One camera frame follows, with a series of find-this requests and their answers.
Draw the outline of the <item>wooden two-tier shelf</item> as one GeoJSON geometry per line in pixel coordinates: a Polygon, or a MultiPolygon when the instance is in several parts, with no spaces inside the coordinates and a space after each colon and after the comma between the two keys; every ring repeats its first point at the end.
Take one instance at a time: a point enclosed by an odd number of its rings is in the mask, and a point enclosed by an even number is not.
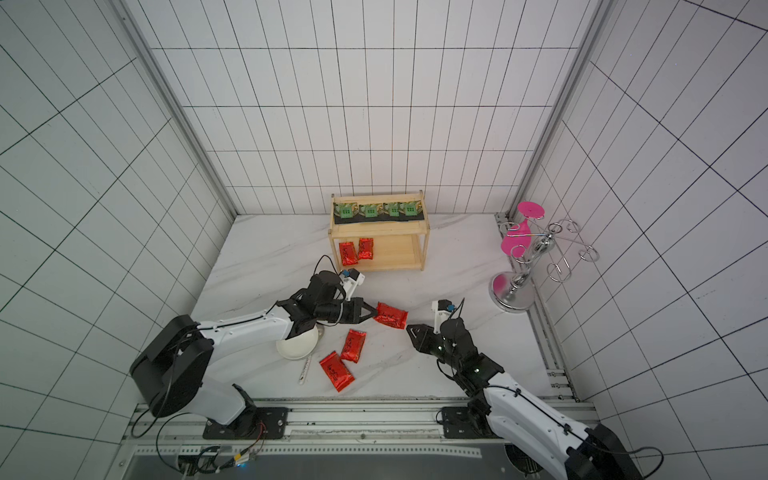
{"type": "Polygon", "coordinates": [[[330,227],[328,238],[331,247],[331,258],[339,268],[344,267],[339,253],[340,242],[353,242],[358,255],[360,238],[374,239],[374,258],[360,260],[354,267],[363,272],[422,270],[426,265],[427,249],[430,239],[430,223],[426,208],[425,195],[417,193],[375,194],[358,196],[335,196],[330,201],[330,227]],[[355,223],[336,224],[334,222],[334,202],[387,203],[421,201],[424,209],[424,219],[420,221],[388,221],[383,215],[373,222],[364,222],[359,217],[355,223]]]}

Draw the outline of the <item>green tea bag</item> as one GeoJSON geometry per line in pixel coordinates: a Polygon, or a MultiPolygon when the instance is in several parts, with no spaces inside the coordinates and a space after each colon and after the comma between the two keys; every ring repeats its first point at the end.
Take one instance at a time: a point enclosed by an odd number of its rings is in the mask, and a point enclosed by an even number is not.
{"type": "Polygon", "coordinates": [[[382,215],[388,221],[398,221],[401,218],[401,210],[399,202],[387,202],[382,204],[382,215]]]}
{"type": "Polygon", "coordinates": [[[424,209],[421,201],[408,201],[399,204],[399,213],[406,221],[420,221],[424,219],[424,209]]]}
{"type": "Polygon", "coordinates": [[[336,224],[355,223],[359,220],[359,205],[357,202],[334,202],[333,214],[336,224]]]}
{"type": "Polygon", "coordinates": [[[379,220],[382,212],[382,203],[360,203],[358,205],[358,217],[364,222],[379,220]]]}

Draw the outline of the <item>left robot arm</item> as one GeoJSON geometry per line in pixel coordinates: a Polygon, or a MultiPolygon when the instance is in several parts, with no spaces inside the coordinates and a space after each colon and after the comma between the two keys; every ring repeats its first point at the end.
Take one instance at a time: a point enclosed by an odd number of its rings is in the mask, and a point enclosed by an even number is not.
{"type": "Polygon", "coordinates": [[[262,416],[245,390],[224,384],[208,367],[251,347],[286,348],[287,359],[308,356],[319,341],[319,326],[357,325],[376,309],[354,292],[363,273],[323,270],[307,287],[254,314],[196,322],[173,318],[133,361],[129,374],[157,418],[190,413],[236,438],[250,435],[262,416]]]}

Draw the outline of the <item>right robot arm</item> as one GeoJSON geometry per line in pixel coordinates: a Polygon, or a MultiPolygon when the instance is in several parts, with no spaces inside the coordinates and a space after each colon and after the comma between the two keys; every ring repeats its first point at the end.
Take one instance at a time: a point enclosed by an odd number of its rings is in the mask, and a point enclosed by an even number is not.
{"type": "Polygon", "coordinates": [[[450,379],[469,397],[460,417],[456,408],[443,409],[445,426],[471,438],[501,438],[556,479],[642,477],[612,430],[573,420],[527,391],[477,349],[462,319],[449,319],[439,330],[412,324],[406,332],[418,352],[451,369],[450,379]]]}

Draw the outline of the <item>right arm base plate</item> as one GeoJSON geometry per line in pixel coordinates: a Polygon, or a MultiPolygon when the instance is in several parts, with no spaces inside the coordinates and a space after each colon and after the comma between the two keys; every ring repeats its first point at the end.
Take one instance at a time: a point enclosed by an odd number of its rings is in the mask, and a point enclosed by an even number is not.
{"type": "Polygon", "coordinates": [[[497,435],[491,430],[487,417],[469,407],[441,408],[435,420],[447,439],[491,439],[497,435]]]}

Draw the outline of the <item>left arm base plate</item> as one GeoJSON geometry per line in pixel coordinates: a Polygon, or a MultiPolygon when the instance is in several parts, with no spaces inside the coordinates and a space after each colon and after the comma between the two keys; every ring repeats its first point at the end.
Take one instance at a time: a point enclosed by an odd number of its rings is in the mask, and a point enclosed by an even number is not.
{"type": "Polygon", "coordinates": [[[285,407],[247,407],[228,425],[208,420],[203,431],[206,440],[279,440],[284,437],[289,409],[285,407]]]}

